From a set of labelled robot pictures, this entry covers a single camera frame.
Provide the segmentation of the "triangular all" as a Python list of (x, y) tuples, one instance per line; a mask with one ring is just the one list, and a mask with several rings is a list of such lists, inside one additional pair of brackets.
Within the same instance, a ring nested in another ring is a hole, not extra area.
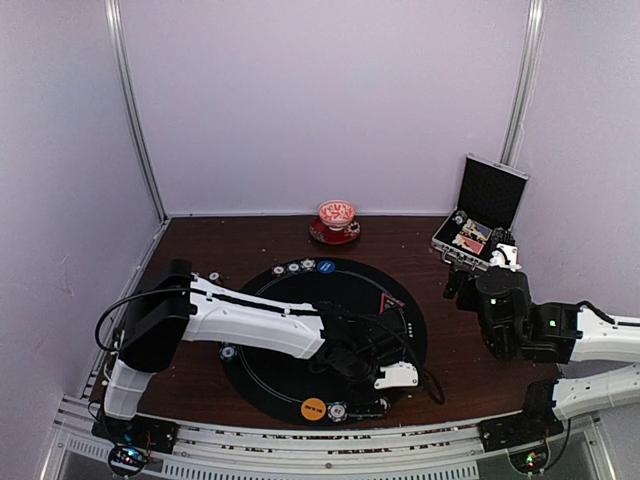
[(387, 293), (381, 294), (380, 313), (384, 313), (386, 311), (394, 309), (402, 309), (404, 306), (405, 303), (396, 299), (395, 297)]

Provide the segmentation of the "orange big blind button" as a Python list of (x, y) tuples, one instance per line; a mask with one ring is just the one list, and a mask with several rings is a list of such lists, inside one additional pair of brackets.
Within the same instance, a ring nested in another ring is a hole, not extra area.
[(301, 406), (300, 412), (302, 417), (310, 422), (316, 422), (323, 419), (327, 412), (326, 403), (316, 397), (310, 397), (305, 399)]

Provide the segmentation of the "blue small blind button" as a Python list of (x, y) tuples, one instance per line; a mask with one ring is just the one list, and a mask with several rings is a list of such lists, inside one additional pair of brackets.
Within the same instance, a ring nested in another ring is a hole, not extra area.
[(336, 265), (333, 261), (321, 260), (318, 262), (316, 269), (321, 274), (331, 274), (335, 271)]

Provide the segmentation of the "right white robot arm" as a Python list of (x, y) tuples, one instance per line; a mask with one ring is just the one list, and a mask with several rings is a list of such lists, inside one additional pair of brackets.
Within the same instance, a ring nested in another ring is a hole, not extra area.
[(476, 313), (482, 340), (499, 361), (621, 363), (614, 371), (530, 385), (512, 423), (519, 440), (535, 440), (551, 420), (638, 402), (638, 318), (607, 314), (587, 300), (536, 304), (527, 276), (503, 267), (453, 266), (443, 295), (458, 309)]

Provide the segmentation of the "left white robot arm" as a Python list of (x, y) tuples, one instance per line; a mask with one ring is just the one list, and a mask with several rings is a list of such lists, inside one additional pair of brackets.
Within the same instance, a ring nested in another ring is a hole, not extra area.
[(185, 342), (212, 347), (248, 403), (292, 424), (378, 418), (423, 384), (420, 308), (397, 281), (357, 262), (293, 261), (235, 291), (174, 260), (120, 307), (103, 422), (123, 444), (143, 436), (139, 402)]

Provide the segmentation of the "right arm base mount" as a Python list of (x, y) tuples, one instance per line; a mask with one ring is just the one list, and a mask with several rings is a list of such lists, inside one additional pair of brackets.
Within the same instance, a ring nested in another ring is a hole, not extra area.
[(557, 463), (549, 440), (564, 434), (565, 426), (551, 406), (527, 405), (518, 413), (481, 421), (478, 431), (485, 453), (506, 450), (511, 467), (532, 477)]

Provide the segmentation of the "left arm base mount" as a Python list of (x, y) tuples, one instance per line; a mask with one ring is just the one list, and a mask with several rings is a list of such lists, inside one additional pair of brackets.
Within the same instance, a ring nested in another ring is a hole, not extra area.
[(92, 435), (111, 445), (107, 466), (119, 477), (138, 475), (150, 464), (153, 453), (171, 454), (174, 450), (179, 430), (175, 422), (144, 416), (111, 418), (103, 412), (101, 401), (91, 401), (87, 410), (93, 419)]

